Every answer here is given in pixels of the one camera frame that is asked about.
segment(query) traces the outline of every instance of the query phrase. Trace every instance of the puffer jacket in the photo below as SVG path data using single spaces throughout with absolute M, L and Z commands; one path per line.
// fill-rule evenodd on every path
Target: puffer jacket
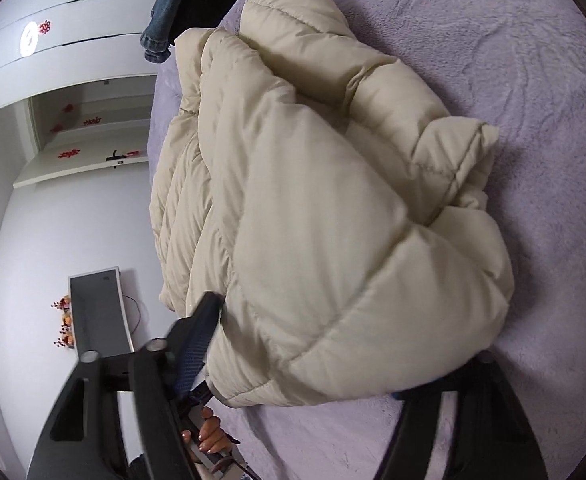
M 151 223 L 166 306 L 227 297 L 219 400 L 386 394 L 491 344 L 513 291 L 483 192 L 496 128 L 451 117 L 332 0 L 246 0 L 238 36 L 191 29 L 176 56 Z

